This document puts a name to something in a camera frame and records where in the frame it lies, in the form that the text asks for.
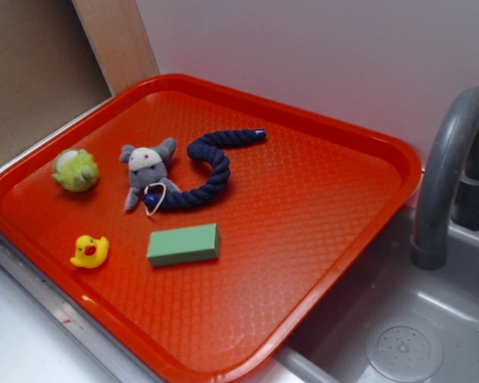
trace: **blue rope end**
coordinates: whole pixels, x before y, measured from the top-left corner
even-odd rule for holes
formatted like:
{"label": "blue rope end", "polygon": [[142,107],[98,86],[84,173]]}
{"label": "blue rope end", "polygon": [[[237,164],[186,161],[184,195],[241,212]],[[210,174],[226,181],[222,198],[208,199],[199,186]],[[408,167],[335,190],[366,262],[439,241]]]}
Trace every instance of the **blue rope end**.
{"label": "blue rope end", "polygon": [[255,133],[255,140],[262,141],[266,139],[266,136],[267,136],[266,130],[257,129],[254,131],[254,133]]}
{"label": "blue rope end", "polygon": [[144,195],[144,203],[147,207],[155,207],[160,202],[160,194],[146,194]]}

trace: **gray faucet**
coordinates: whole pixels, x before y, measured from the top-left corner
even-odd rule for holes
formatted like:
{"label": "gray faucet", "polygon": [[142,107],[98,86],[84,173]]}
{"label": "gray faucet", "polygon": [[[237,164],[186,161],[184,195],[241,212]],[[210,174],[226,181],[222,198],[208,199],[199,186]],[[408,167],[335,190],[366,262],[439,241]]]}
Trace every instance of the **gray faucet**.
{"label": "gray faucet", "polygon": [[451,218],[479,230],[479,87],[456,98],[433,143],[412,234],[417,267],[445,265]]}

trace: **yellow rubber duck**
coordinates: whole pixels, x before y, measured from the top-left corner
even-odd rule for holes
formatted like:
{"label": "yellow rubber duck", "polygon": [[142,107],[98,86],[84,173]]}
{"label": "yellow rubber duck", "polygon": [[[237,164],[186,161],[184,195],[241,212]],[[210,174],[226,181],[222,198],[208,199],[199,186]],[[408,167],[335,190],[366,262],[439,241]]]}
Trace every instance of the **yellow rubber duck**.
{"label": "yellow rubber duck", "polygon": [[109,241],[105,237],[94,239],[90,235],[82,235],[76,241],[74,257],[70,259],[76,267],[93,269],[100,266],[109,253]]}

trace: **navy rope toy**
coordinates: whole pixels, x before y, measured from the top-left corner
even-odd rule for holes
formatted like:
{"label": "navy rope toy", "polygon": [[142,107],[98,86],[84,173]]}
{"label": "navy rope toy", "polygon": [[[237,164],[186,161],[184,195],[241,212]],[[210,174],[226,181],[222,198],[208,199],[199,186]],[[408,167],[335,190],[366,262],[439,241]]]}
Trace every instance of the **navy rope toy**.
{"label": "navy rope toy", "polygon": [[[224,130],[207,133],[193,141],[187,149],[188,157],[195,161],[207,162],[212,166],[212,174],[206,184],[191,191],[171,191],[162,200],[160,209],[180,210],[193,209],[214,200],[227,186],[231,175],[230,160],[220,148],[238,148],[263,141],[266,138],[264,129]],[[144,204],[148,208],[158,205],[161,194],[147,193]]]}

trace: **drain strainer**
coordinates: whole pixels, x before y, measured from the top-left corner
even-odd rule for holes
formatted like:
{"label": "drain strainer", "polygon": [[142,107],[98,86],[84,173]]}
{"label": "drain strainer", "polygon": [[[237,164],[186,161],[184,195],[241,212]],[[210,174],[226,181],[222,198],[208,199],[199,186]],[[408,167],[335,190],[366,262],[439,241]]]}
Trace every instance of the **drain strainer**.
{"label": "drain strainer", "polygon": [[415,383],[438,371],[444,357],[435,332],[414,318],[395,317],[378,323],[366,339],[366,355],[384,377]]}

